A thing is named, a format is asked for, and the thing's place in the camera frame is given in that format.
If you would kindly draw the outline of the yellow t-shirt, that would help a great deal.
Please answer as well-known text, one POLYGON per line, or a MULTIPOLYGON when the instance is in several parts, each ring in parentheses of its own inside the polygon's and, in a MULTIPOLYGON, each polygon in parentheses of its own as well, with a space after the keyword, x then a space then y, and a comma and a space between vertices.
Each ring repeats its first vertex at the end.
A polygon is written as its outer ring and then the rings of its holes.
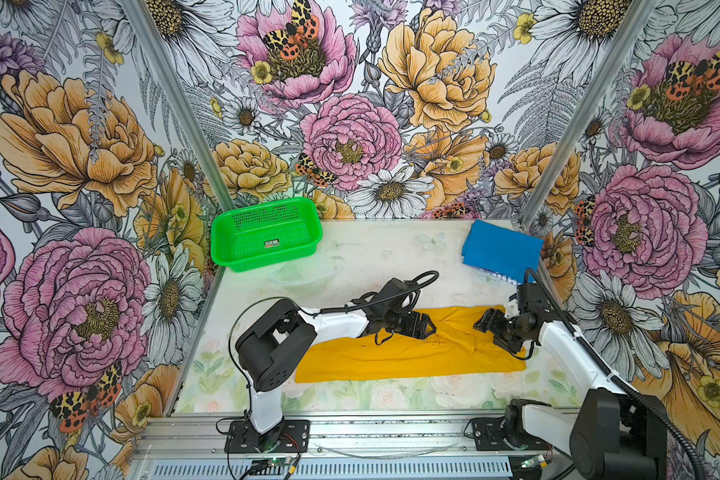
POLYGON ((424 340, 384 334, 342 338, 312 346, 295 371, 297 383, 375 381, 437 376, 514 373, 525 363, 473 328, 489 308, 425 309, 436 332, 424 340))

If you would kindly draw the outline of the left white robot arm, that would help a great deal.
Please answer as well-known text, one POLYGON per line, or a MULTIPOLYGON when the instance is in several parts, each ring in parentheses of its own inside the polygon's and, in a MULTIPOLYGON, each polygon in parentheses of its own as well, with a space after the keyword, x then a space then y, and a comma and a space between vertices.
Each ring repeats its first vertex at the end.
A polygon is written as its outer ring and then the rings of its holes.
POLYGON ((411 280, 393 278, 378 292, 321 309, 273 297, 273 304, 250 327, 228 340, 230 358, 246 380, 246 425, 262 436, 280 434, 281 386, 315 345, 371 337, 380 346, 397 336, 425 340, 434 335, 437 328, 430 316, 415 306, 421 290, 438 278, 435 270, 411 280))

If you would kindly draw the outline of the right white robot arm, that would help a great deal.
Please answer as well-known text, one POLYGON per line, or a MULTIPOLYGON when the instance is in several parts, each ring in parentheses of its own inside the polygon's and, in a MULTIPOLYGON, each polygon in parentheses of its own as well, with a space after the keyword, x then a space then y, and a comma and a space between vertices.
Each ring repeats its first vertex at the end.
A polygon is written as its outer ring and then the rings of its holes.
POLYGON ((486 310, 474 325, 514 357, 523 347, 551 356, 583 400, 576 414, 517 398, 500 417, 469 421, 479 451, 558 451, 585 479, 663 479, 667 474, 664 409, 630 387, 586 340, 573 315, 539 283, 518 286, 504 308, 486 310))

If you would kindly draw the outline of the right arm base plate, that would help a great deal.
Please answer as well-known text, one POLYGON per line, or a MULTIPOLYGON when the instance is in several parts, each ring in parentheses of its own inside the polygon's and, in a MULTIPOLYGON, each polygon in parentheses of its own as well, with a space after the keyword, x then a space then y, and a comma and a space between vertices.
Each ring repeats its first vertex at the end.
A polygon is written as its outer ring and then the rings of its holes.
POLYGON ((479 452, 549 451, 552 446, 540 438, 524 433, 510 432, 504 428, 503 417, 478 417, 470 419, 464 435, 471 439, 479 452))

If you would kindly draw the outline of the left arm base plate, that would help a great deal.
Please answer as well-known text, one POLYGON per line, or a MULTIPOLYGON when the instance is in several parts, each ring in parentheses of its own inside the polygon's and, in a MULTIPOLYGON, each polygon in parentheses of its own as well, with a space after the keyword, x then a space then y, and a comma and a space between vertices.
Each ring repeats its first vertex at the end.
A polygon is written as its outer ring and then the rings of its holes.
POLYGON ((250 420, 233 420, 226 432, 226 454, 305 453, 311 422, 284 419, 266 433, 258 432, 250 420))

